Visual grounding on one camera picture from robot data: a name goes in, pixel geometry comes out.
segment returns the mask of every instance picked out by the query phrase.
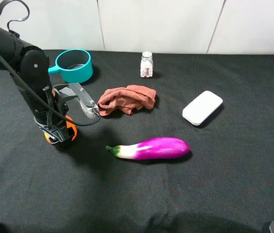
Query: white power bank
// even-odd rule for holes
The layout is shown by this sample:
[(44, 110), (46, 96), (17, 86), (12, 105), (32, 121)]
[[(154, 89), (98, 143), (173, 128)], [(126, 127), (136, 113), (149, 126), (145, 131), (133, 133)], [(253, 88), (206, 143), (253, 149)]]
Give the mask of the white power bank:
[(221, 103), (223, 100), (220, 97), (205, 91), (183, 109), (182, 116), (193, 125), (200, 125)]

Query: white wall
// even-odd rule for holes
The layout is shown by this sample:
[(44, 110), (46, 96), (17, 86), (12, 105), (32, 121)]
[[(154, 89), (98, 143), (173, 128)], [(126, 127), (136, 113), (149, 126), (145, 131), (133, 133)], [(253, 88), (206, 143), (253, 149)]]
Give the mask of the white wall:
[[(21, 39), (42, 49), (104, 49), (97, 0), (24, 1), (30, 8), (30, 17), (10, 24)], [(0, 16), (0, 27), (7, 30), (9, 20), (23, 18), (26, 13), (20, 2), (11, 2)]]
[(274, 54), (274, 0), (227, 0), (209, 53)]
[[(274, 0), (226, 0), (221, 17), (225, 0), (24, 1), (31, 15), (11, 29), (42, 49), (274, 53)], [(12, 2), (0, 26), (25, 14)]]
[(206, 53), (224, 0), (98, 0), (106, 50)]

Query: white bottle cap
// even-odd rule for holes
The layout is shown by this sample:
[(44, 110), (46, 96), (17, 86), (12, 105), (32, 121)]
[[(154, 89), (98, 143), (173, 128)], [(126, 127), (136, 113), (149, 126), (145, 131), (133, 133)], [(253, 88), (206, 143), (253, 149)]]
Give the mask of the white bottle cap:
[(145, 51), (145, 52), (142, 53), (142, 56), (143, 56), (143, 57), (151, 57), (151, 56), (152, 56), (152, 53), (149, 52), (149, 51)]

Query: black cable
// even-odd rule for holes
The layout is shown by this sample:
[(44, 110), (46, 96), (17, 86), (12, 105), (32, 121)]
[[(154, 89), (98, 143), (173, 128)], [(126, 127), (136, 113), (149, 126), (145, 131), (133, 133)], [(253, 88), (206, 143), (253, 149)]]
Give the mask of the black cable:
[(2, 11), (3, 11), (4, 7), (5, 7), (7, 4), (9, 4), (10, 2), (13, 2), (13, 1), (19, 1), (19, 2), (21, 2), (21, 3), (26, 7), (26, 9), (27, 9), (27, 11), (28, 11), (28, 15), (27, 15), (26, 17), (24, 17), (24, 18), (12, 19), (12, 20), (10, 20), (10, 21), (7, 23), (7, 28), (8, 28), (8, 30), (9, 30), (9, 32), (11, 32), (11, 29), (10, 29), (10, 23), (11, 23), (11, 22), (13, 22), (13, 21), (23, 22), (23, 21), (27, 20), (27, 19), (29, 18), (29, 16), (30, 16), (30, 9), (29, 9), (29, 6), (28, 6), (26, 3), (24, 3), (22, 0), (3, 0), (3, 1), (0, 3), (0, 15), (2, 14)]
[(0, 55), (0, 62), (6, 67), (6, 69), (21, 83), (23, 88), (25, 88), (33, 97), (35, 97), (44, 107), (46, 107), (48, 110), (52, 111), (56, 116), (60, 117), (61, 119), (68, 121), (74, 125), (77, 126), (89, 126), (96, 124), (98, 121), (100, 121), (101, 116), (96, 114), (98, 119), (94, 122), (88, 123), (88, 124), (80, 124), (76, 123), (68, 118), (66, 118), (64, 115), (61, 115), (59, 112), (57, 112), (55, 109), (50, 107), (47, 103), (45, 103), (26, 83), (22, 80), (22, 78), (17, 74), (17, 72), (5, 61), (5, 59)]

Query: wall seam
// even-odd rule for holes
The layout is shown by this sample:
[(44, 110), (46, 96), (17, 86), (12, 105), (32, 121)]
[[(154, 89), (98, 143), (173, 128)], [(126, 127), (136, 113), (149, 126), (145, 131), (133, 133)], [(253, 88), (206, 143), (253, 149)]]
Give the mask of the wall seam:
[(215, 34), (215, 32), (216, 32), (216, 29), (217, 29), (217, 27), (218, 27), (218, 25), (219, 25), (219, 22), (220, 22), (220, 19), (221, 19), (221, 15), (222, 15), (222, 12), (223, 12), (224, 7), (225, 7), (225, 3), (226, 3), (226, 0), (224, 0), (224, 2), (223, 2), (223, 4), (222, 4), (222, 8), (221, 8), (221, 11), (220, 11), (218, 20), (216, 21), (216, 24), (215, 24), (215, 27), (214, 27), (214, 30), (213, 30), (213, 33), (212, 33), (212, 37), (211, 37), (211, 40), (210, 40), (210, 42), (209, 42), (209, 45), (208, 45), (208, 49), (207, 49), (207, 53), (206, 53), (206, 54), (209, 53), (209, 49), (210, 49), (210, 46), (211, 46), (211, 44), (212, 44), (212, 41), (213, 41), (213, 38), (214, 38), (214, 34)]
[(100, 17), (99, 1), (98, 0), (97, 0), (97, 9), (98, 9), (98, 17), (99, 17), (99, 23), (100, 23), (101, 36), (102, 36), (103, 50), (105, 51), (106, 47), (104, 45), (104, 38), (103, 38), (103, 31), (102, 31), (102, 25), (101, 25), (101, 17)]

